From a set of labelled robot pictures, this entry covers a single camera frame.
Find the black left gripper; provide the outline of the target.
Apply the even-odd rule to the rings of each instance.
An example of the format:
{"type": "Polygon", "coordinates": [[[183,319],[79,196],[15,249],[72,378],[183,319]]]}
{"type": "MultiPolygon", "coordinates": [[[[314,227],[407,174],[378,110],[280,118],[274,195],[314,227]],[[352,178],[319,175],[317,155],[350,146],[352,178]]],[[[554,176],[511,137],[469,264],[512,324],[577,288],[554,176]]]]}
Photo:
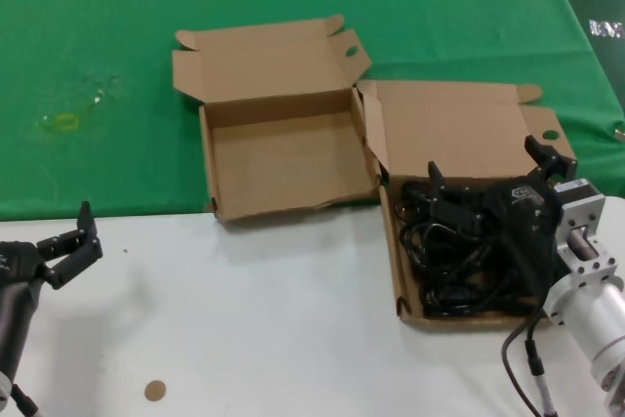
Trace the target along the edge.
{"type": "Polygon", "coordinates": [[[84,201],[76,228],[36,243],[1,242],[1,287],[31,281],[46,281],[61,289],[92,266],[103,255],[90,203],[84,201]],[[44,257],[63,257],[51,268],[44,257]]]}

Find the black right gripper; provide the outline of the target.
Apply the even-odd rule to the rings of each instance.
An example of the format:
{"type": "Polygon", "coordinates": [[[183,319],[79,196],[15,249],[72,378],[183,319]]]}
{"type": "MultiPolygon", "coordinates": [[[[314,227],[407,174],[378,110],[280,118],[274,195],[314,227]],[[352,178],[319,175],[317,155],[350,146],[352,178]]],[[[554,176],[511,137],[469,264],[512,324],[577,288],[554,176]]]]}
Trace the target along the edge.
{"type": "Polygon", "coordinates": [[[578,164],[531,135],[525,138],[524,149],[535,167],[526,176],[497,181],[485,191],[448,184],[430,161],[430,215],[452,229],[482,236],[485,210],[513,270],[529,293],[544,299],[557,270],[555,233],[562,219],[550,180],[554,176],[564,182],[574,180],[578,164]]]}

